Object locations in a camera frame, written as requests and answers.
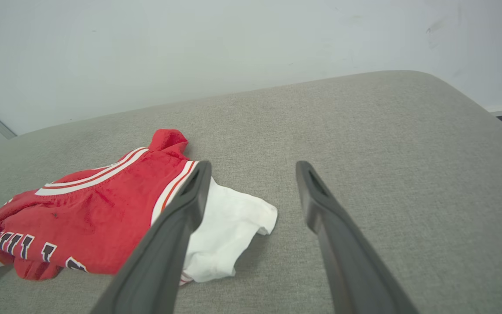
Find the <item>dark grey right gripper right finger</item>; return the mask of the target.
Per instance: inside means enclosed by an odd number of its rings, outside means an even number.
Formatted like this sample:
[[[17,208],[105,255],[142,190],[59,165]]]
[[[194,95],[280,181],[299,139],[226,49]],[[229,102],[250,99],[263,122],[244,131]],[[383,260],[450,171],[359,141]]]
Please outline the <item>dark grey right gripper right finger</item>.
[[[420,314],[314,167],[297,161],[295,176],[305,224],[319,241],[335,314]]]

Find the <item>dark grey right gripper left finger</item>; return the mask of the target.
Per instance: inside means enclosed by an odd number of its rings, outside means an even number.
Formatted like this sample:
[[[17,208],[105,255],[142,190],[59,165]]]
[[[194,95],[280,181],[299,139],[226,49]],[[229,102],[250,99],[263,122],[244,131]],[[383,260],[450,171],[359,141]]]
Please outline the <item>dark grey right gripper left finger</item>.
[[[201,225],[212,166],[198,162],[90,314],[173,314],[191,234]]]

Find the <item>red and white sports jersey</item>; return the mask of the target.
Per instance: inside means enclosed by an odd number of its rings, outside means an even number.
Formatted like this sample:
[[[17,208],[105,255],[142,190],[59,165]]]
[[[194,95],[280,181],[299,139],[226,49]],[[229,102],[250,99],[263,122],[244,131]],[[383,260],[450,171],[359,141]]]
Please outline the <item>red and white sports jersey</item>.
[[[185,157],[188,143],[181,131],[159,129],[149,147],[116,163],[14,196],[0,208],[0,267],[13,265],[20,278],[36,281],[63,268],[117,273],[200,165]],[[211,179],[180,285],[234,276],[253,237],[271,234],[277,217],[263,199]]]

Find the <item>grey fabric sofa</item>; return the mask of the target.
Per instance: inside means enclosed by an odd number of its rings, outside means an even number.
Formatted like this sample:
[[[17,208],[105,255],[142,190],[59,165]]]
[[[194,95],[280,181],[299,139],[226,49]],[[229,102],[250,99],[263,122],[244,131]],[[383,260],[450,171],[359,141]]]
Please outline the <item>grey fabric sofa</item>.
[[[310,162],[419,312],[502,314],[502,121],[430,74],[387,71],[159,105],[0,144],[0,207],[177,129],[220,185],[278,209],[236,276],[180,288],[175,314],[332,314],[295,163]]]

